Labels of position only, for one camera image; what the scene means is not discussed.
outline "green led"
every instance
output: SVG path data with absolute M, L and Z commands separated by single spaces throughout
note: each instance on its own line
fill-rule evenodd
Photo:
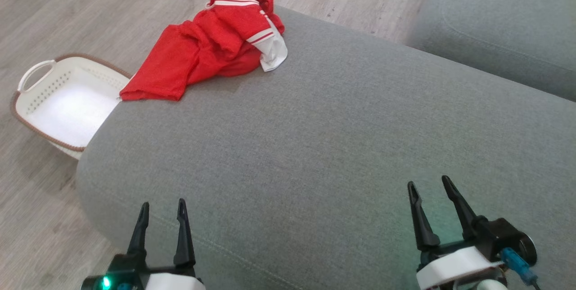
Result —
M 102 278 L 102 290 L 109 290 L 112 286 L 112 282 L 110 282 L 110 279 L 108 277 L 103 277 Z

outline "gray sofa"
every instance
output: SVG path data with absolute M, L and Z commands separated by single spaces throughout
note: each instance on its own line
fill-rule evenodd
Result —
M 117 106 L 76 174 L 98 230 L 126 247 L 150 201 L 148 263 L 170 263 L 182 197 L 210 290 L 417 289 L 406 184 L 455 241 L 447 174 L 478 214 L 534 239 L 543 289 L 576 283 L 574 102 L 278 13 L 290 55 L 275 71 Z
M 576 101 L 576 0 L 427 0 L 408 44 Z

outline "blue connector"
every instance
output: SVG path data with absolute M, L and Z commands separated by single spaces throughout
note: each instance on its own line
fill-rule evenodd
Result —
M 502 250 L 500 256 L 502 262 L 506 263 L 510 269 L 518 273 L 525 285 L 534 286 L 538 276 L 530 270 L 528 263 L 526 263 L 516 251 L 510 247 L 506 247 L 506 249 Z

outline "basket handle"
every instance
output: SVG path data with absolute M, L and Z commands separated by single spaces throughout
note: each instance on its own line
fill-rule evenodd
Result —
M 50 67 L 52 67 L 52 68 L 43 77 L 41 77 L 33 86 L 29 87 L 28 89 L 24 89 L 24 85 L 26 85 L 28 79 L 30 79 L 30 76 L 35 71 L 37 71 L 39 68 L 45 67 L 46 65 L 50 65 Z M 35 85 L 40 83 L 47 75 L 50 74 L 50 72 L 54 69 L 54 65 L 56 65 L 56 61 L 49 60 L 49 61 L 40 62 L 40 63 L 34 65 L 33 67 L 31 67 L 28 71 L 26 71 L 26 73 L 24 73 L 24 76 L 22 77 L 22 79 L 20 79 L 20 83 L 18 83 L 18 91 L 20 93 L 27 93 L 28 91 L 30 91 L 30 89 L 32 89 Z

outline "plastic basket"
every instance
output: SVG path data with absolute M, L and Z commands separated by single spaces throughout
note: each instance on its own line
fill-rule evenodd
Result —
M 31 87 L 41 67 L 51 69 Z M 85 54 L 69 54 L 29 69 L 12 99 L 12 112 L 25 126 L 66 154 L 80 159 L 84 148 L 121 101 L 126 71 Z

